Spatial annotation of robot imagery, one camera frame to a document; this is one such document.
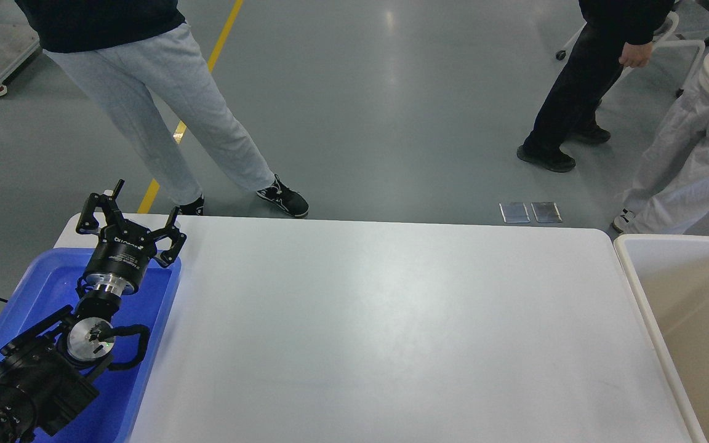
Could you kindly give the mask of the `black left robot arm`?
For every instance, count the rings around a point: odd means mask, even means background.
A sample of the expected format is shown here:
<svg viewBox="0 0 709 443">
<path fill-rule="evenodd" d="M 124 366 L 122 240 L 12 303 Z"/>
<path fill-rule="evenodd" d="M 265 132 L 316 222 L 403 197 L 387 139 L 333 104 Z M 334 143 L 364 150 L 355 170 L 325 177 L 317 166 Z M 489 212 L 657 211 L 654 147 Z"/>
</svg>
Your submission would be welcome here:
<svg viewBox="0 0 709 443">
<path fill-rule="evenodd" d="M 76 232 L 97 244 L 76 283 L 78 303 L 63 306 L 22 331 L 0 353 L 0 442 L 31 442 L 37 429 L 56 435 L 99 396 L 94 381 L 106 371 L 130 370 L 143 362 L 157 330 L 144 324 L 113 325 L 127 295 L 135 295 L 150 263 L 167 268 L 186 241 L 175 221 L 152 230 L 124 218 L 111 194 L 92 193 Z"/>
</svg>

